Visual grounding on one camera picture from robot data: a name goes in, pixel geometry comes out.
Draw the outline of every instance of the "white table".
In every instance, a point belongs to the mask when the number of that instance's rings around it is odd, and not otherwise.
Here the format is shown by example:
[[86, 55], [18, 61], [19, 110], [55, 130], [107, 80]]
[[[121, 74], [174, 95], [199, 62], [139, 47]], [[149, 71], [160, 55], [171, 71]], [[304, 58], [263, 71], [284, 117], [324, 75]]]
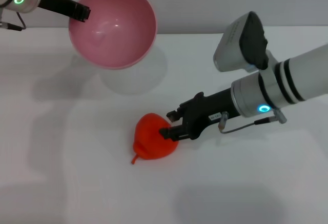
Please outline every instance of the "white table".
[[[265, 32], [279, 60], [328, 42], [328, 27]], [[246, 75], [215, 69], [220, 38], [159, 35], [142, 62], [104, 72], [74, 53], [67, 29], [1, 31], [0, 223], [327, 223], [328, 96], [286, 107], [285, 125], [225, 136], [212, 126], [130, 164], [144, 114]]]

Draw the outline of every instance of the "sticker label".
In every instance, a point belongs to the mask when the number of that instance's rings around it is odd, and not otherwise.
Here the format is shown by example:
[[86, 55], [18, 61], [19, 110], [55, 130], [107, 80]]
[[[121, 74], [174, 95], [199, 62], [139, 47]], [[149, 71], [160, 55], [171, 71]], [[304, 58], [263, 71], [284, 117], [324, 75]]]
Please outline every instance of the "sticker label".
[[219, 112], [219, 113], [216, 113], [216, 114], [210, 115], [210, 116], [209, 116], [209, 119], [210, 119], [211, 121], [214, 121], [214, 120], [218, 120], [218, 119], [220, 119], [221, 117], [222, 117], [222, 114]]

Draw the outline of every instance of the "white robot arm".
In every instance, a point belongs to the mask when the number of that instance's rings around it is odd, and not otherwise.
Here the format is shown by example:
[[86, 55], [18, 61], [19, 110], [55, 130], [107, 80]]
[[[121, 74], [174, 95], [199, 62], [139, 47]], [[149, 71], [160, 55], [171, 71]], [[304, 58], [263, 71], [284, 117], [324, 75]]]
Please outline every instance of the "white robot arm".
[[[281, 108], [328, 93], [328, 45], [278, 62], [267, 50], [267, 44], [262, 23], [254, 12], [229, 25], [214, 54], [216, 68], [221, 72], [256, 72], [211, 96], [198, 93], [167, 114], [172, 122], [183, 118], [182, 125], [162, 128], [160, 134], [172, 140], [197, 139], [207, 126], [215, 123], [219, 123], [221, 133], [273, 121], [283, 124], [287, 119]], [[271, 110], [274, 116], [224, 131], [230, 118], [252, 117]]]
[[[91, 12], [89, 7], [72, 0], [0, 0], [1, 13], [2, 9], [12, 10], [17, 13], [29, 13], [37, 7], [68, 16], [81, 22], [85, 22]], [[2, 23], [1, 27], [18, 31], [22, 30], [21, 27], [7, 23]]]

